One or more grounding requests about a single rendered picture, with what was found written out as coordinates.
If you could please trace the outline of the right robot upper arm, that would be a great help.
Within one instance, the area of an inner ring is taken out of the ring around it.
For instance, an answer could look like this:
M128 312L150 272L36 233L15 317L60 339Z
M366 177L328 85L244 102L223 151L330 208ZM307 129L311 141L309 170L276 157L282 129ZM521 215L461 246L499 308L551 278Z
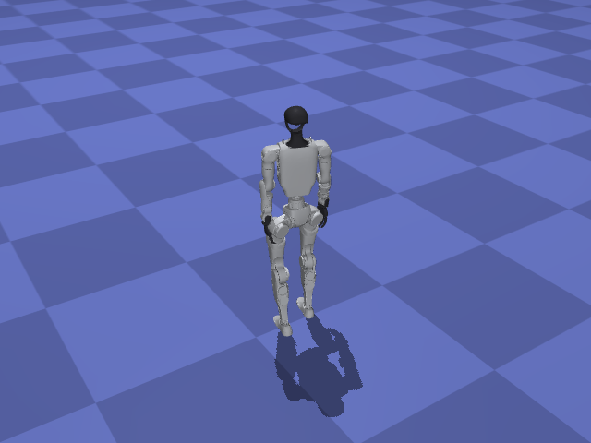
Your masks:
M326 184L331 181L330 169L331 169L331 148L328 143L324 140L315 140L318 148L318 161L320 171L316 173L316 179L319 184Z

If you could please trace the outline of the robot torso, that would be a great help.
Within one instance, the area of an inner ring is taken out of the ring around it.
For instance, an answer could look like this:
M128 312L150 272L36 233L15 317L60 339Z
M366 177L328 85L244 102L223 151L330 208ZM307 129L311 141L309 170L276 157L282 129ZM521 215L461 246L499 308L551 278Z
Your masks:
M288 197L288 204L283 206L283 214L290 220L289 229L300 227L310 222L310 205L305 202L305 195L309 195L316 182L318 148L311 137L304 138L308 147L294 148L286 146L288 140L278 142L279 155L277 163L277 178Z

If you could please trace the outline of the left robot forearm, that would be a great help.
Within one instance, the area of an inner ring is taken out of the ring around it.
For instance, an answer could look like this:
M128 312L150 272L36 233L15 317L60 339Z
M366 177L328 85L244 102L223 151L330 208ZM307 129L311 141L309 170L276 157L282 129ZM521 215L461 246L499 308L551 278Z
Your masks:
M261 198L261 215L260 217L265 222L266 216L271 216L272 219L272 199L273 193L266 192L266 187L263 181L259 181L259 190L260 190L260 198Z

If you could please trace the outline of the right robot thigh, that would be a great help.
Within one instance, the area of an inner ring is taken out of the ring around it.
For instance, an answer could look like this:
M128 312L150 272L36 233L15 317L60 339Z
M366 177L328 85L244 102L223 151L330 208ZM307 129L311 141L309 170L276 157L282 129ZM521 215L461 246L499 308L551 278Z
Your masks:
M318 225L322 222L323 219L323 215L317 207L310 205L310 209L310 222L299 227L301 249L301 256L299 256L299 264L300 267L302 267L302 269L313 268L313 257L311 254L313 254L314 242L316 234L318 233Z

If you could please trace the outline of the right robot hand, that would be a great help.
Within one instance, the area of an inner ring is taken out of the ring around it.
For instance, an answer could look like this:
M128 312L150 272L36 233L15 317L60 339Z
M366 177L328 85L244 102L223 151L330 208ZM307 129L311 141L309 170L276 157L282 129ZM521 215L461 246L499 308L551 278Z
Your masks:
M320 228L323 228L323 227L325 226L326 222L327 222L327 216L328 216L327 207L328 207L328 205L329 205L329 199L328 199L328 198L325 200L324 206L323 206L323 205L321 205L321 204L318 202L318 206L317 206L317 208L320 210L321 214L323 215L322 222L320 223L320 225L318 225L318 228L319 228L321 225L322 225L322 226L321 226Z

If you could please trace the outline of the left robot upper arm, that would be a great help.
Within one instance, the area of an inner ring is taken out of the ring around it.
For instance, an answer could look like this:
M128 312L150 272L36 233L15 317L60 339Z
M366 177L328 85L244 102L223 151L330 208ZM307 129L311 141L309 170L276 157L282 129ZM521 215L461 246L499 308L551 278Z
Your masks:
M262 164L261 164L261 170L262 170L262 176L263 176L263 181L266 187L266 192L270 192L275 188L275 181L273 180L274 178L274 167L275 167L275 161L278 158L279 155L279 145L270 145L270 146L266 146L262 149L261 152L261 158L262 158Z

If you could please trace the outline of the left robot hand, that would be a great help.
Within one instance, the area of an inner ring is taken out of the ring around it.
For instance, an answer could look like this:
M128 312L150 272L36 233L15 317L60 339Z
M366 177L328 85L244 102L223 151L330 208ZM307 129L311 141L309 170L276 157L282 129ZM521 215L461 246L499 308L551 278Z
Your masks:
M270 231L269 231L269 229L268 229L268 225L270 224L270 222L271 222L271 216L269 216L269 215L265 217L265 222L264 222L264 221L262 221L262 224L264 225L264 232L265 232L265 234L266 234L266 235L268 235L268 236L269 236L269 238L270 238L271 242L272 242L273 244L276 244L275 242L273 242L273 239L272 239L272 237L271 237L271 233L270 233Z

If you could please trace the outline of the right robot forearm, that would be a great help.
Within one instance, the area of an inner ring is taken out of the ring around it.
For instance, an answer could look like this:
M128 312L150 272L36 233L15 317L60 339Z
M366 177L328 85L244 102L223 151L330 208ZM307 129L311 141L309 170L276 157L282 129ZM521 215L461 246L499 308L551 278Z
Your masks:
M330 177L331 177L331 175L330 175ZM331 181L326 184L319 184L318 187L319 187L319 190L318 190L319 192L317 193L317 195L319 197L318 202L324 206L325 200L327 198L330 200L329 189L331 188Z

